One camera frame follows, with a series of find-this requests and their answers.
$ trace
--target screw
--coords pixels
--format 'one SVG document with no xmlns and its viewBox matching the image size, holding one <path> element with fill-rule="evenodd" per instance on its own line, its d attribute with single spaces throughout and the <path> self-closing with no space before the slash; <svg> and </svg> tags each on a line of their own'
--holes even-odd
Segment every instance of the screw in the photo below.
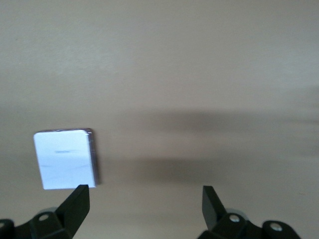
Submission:
<svg viewBox="0 0 319 239">
<path fill-rule="evenodd" d="M 238 223 L 240 221 L 239 217 L 236 215 L 230 215 L 229 219 L 234 223 Z"/>
<path fill-rule="evenodd" d="M 281 232 L 283 230 L 283 228 L 278 224 L 278 223 L 271 223 L 270 227 L 278 232 Z"/>
<path fill-rule="evenodd" d="M 49 218 L 48 214 L 43 214 L 41 217 L 39 217 L 39 221 L 44 221 L 44 220 L 46 220 L 48 218 Z"/>
</svg>

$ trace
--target black plastic part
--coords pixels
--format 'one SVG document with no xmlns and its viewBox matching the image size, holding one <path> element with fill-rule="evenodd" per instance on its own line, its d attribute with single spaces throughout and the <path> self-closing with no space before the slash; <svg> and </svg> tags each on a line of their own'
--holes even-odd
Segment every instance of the black plastic part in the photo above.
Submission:
<svg viewBox="0 0 319 239">
<path fill-rule="evenodd" d="M 227 213 L 217 193 L 211 186 L 203 187 L 202 212 L 209 231 Z"/>
<path fill-rule="evenodd" d="M 14 227 L 0 220 L 0 239 L 72 239 L 90 210 L 88 185 L 79 185 L 55 212 L 43 212 Z"/>
<path fill-rule="evenodd" d="M 285 223 L 266 221 L 260 228 L 239 214 L 227 213 L 211 186 L 203 187 L 202 210 L 208 231 L 198 239 L 301 239 Z"/>
</svg>

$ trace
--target metal screw head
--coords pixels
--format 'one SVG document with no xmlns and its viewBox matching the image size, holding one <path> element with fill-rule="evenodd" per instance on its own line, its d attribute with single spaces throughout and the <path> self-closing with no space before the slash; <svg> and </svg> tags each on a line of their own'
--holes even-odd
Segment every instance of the metal screw head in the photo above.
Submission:
<svg viewBox="0 0 319 239">
<path fill-rule="evenodd" d="M 234 223 L 238 223 L 240 221 L 239 217 L 236 215 L 230 215 L 229 219 Z"/>
<path fill-rule="evenodd" d="M 39 217 L 39 221 L 44 221 L 44 220 L 46 220 L 48 218 L 49 218 L 48 214 L 43 214 L 41 217 Z"/>
<path fill-rule="evenodd" d="M 281 225 L 279 225 L 278 223 L 271 223 L 270 227 L 278 232 L 281 232 L 283 230 L 283 228 L 281 227 Z"/>
</svg>

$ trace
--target white card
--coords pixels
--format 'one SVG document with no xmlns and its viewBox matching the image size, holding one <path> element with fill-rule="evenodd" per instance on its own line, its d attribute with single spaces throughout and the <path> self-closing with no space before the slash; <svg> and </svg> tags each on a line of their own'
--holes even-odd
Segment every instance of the white card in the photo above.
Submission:
<svg viewBox="0 0 319 239">
<path fill-rule="evenodd" d="M 95 153 L 89 129 L 45 130 L 34 135 L 44 189 L 95 187 Z"/>
</svg>

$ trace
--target white paper card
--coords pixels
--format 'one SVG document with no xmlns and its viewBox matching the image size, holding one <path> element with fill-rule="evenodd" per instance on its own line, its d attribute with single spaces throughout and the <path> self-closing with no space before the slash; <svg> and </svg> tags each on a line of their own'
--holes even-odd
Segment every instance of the white paper card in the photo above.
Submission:
<svg viewBox="0 0 319 239">
<path fill-rule="evenodd" d="M 33 138 L 44 189 L 95 187 L 95 159 L 86 130 L 41 131 Z"/>
</svg>

